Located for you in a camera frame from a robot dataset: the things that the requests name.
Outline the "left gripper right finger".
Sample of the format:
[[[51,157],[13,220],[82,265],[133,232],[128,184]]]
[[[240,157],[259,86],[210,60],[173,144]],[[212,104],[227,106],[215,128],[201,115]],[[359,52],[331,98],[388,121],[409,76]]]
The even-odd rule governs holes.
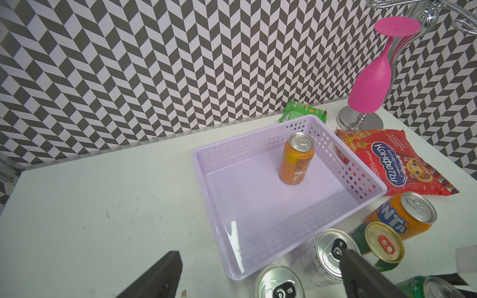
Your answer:
[[[344,250],[340,261],[348,298],[405,298],[404,293],[353,250]]]

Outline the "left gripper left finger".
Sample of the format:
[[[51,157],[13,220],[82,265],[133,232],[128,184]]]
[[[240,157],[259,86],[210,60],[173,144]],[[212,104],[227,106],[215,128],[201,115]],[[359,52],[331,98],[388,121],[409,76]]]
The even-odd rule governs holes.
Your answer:
[[[183,263],[179,251],[170,251],[123,290],[117,298],[174,298]]]

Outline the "green can gold top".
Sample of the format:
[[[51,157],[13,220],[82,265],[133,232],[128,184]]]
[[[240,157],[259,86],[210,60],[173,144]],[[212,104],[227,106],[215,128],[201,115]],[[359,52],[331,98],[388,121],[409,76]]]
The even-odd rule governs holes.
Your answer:
[[[405,246],[397,232],[382,222],[365,222],[349,233],[361,256],[377,271],[395,269],[403,260]]]

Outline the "white monster can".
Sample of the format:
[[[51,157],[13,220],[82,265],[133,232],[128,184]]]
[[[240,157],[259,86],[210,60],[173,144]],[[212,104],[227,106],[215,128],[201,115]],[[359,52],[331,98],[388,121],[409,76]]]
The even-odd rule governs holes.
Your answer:
[[[258,276],[254,298],[305,298],[306,293],[298,274],[285,265],[271,265]]]
[[[308,289],[340,284],[343,281],[340,262],[346,250],[360,253],[349,234],[329,228],[306,245],[291,262],[291,268]]]

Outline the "green can back row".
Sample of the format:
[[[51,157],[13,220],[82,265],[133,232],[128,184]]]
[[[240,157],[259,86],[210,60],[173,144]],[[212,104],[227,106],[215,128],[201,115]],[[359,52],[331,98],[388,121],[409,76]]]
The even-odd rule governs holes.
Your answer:
[[[408,298],[465,298],[460,290],[435,277],[415,276],[395,286]]]

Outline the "lavender plastic basket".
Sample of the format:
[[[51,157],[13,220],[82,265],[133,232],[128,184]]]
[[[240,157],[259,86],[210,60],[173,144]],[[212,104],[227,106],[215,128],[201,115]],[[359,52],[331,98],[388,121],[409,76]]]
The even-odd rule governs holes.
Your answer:
[[[279,178],[292,134],[313,138],[304,180]],[[387,193],[323,121],[306,115],[197,149],[193,165],[228,277],[239,281]]]

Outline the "orange soda can back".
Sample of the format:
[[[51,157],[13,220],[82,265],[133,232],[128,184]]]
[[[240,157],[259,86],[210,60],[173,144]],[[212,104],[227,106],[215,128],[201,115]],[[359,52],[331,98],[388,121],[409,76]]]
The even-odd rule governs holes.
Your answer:
[[[290,135],[284,145],[279,168],[280,179],[288,185],[302,183],[314,154],[315,143],[312,137],[302,132]]]

